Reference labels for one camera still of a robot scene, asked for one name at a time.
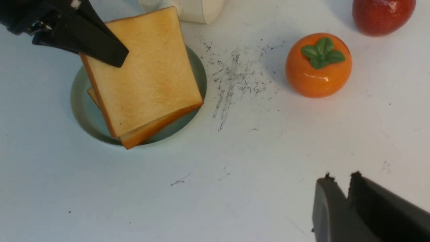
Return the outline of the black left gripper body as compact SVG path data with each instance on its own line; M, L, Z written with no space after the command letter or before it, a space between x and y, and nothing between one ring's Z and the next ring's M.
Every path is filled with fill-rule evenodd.
M32 36L50 32L57 11L57 0L1 0L0 23L12 34Z

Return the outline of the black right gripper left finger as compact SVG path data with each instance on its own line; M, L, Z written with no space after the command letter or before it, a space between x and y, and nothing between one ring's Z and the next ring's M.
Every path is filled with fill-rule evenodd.
M381 242L350 208L329 173L316 181L312 222L317 242Z

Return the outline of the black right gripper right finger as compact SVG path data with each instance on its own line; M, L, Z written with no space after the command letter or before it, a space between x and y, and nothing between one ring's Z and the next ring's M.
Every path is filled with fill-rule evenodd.
M429 212L364 177L351 174L348 202L383 242L428 242Z

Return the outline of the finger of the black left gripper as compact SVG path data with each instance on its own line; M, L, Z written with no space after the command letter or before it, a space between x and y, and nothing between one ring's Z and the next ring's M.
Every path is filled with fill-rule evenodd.
M101 20L88 0L42 0L34 45L82 53L113 67L121 67L128 48Z

